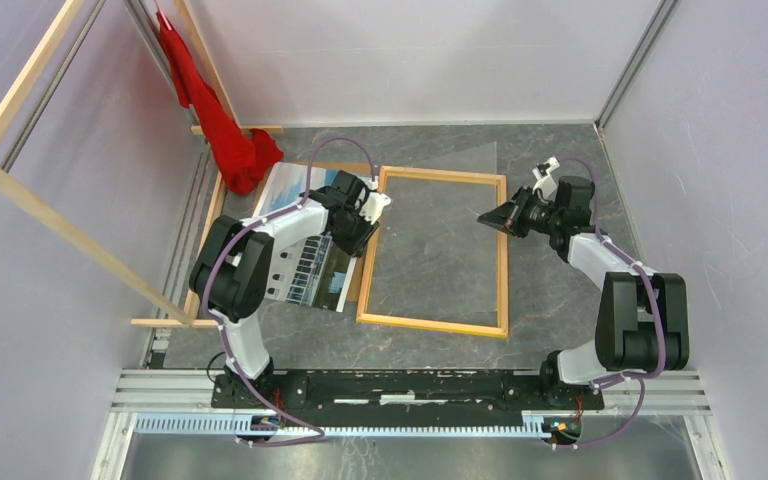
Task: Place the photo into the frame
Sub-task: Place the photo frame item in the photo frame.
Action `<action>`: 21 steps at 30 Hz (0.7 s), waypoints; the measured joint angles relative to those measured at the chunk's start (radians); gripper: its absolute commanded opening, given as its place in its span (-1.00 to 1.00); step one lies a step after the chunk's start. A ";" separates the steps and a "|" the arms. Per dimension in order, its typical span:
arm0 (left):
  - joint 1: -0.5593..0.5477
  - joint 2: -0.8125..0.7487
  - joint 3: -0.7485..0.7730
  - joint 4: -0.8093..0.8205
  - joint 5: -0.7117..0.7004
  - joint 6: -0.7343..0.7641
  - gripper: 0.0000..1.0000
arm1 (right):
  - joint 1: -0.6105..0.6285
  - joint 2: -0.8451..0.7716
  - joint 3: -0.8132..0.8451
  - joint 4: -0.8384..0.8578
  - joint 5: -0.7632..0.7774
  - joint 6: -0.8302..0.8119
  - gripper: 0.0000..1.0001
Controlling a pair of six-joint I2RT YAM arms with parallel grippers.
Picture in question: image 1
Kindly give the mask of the building photo print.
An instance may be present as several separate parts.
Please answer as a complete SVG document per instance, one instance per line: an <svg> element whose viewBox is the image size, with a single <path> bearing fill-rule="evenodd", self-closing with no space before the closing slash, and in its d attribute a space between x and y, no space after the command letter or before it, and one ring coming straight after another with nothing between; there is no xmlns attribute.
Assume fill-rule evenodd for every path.
<svg viewBox="0 0 768 480"><path fill-rule="evenodd" d="M258 194L256 216L299 199L306 181L314 190L329 185L337 171L278 163ZM356 259L336 246L328 234L310 236L273 254L265 297L285 303L341 312L348 297Z"/></svg>

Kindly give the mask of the clear plastic sheet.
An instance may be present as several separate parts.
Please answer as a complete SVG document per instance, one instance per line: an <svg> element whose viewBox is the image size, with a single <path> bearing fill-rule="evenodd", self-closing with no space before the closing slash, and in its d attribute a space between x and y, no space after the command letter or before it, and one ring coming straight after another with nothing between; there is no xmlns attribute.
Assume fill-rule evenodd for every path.
<svg viewBox="0 0 768 480"><path fill-rule="evenodd" d="M443 179L497 172L493 143L392 166L366 312L494 327L497 235L478 223L495 207L495 185Z"/></svg>

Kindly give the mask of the brown cardboard backing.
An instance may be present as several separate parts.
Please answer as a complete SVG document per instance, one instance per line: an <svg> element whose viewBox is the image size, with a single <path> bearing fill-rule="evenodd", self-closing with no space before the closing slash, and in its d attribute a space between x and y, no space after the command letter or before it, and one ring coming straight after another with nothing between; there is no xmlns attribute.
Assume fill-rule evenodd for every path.
<svg viewBox="0 0 768 480"><path fill-rule="evenodd" d="M344 170L357 176L368 176L370 174L370 168L367 163L316 162L313 168L328 171ZM280 203L278 206L270 206L268 196L276 196L278 194L278 183L284 178L292 180L293 183L296 183L296 179L298 179L303 186L306 179L306 169L307 164L304 162L279 162L271 167L267 171L266 177L257 187L252 215L265 215L272 210L284 206L285 202ZM345 296L348 302L356 302L359 298L362 273L363 258L360 258L353 263L351 281Z"/></svg>

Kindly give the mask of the yellow picture frame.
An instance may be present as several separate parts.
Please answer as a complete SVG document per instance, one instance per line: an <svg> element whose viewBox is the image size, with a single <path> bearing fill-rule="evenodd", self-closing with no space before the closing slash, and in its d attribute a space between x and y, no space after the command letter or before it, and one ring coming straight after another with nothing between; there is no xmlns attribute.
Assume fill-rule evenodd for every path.
<svg viewBox="0 0 768 480"><path fill-rule="evenodd" d="M507 179L504 175L399 166L382 166L380 168L378 175L378 191L384 193L388 181L396 178L444 183L489 185L495 189L495 203L497 205L505 200L505 194L507 193ZM360 282L356 316L356 320L359 323L490 338L506 338L509 336L509 248L508 237L505 234L498 233L496 235L496 324L494 326L370 313L368 311L369 298L374 276L379 236L380 234L378 232L373 234L364 255L363 273Z"/></svg>

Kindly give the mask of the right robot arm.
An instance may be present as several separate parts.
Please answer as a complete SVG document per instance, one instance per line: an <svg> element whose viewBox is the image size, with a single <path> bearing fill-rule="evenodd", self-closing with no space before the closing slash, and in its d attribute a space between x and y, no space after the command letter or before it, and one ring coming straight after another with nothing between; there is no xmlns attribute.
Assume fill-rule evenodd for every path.
<svg viewBox="0 0 768 480"><path fill-rule="evenodd" d="M618 248L597 224L596 197L591 180L564 176L552 198L540 187L521 188L477 218L512 237L547 236L550 248L600 291L593 338L549 354L541 365L537 392L551 408L566 406L578 386L603 390L682 370L689 362L685 280L647 268Z"/></svg>

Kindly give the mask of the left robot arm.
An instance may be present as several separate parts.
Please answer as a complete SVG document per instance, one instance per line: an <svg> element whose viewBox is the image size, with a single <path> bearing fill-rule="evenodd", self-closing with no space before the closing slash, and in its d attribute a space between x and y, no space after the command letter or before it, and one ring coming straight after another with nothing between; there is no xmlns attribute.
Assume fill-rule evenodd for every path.
<svg viewBox="0 0 768 480"><path fill-rule="evenodd" d="M378 230L392 200L377 182L346 171L319 189L266 215L213 221L189 277L203 314L216 321L228 367L239 376L235 392L250 407L266 405L274 394L264 374L271 363L258 312L267 295L278 253L313 236L326 236L345 254L359 258Z"/></svg>

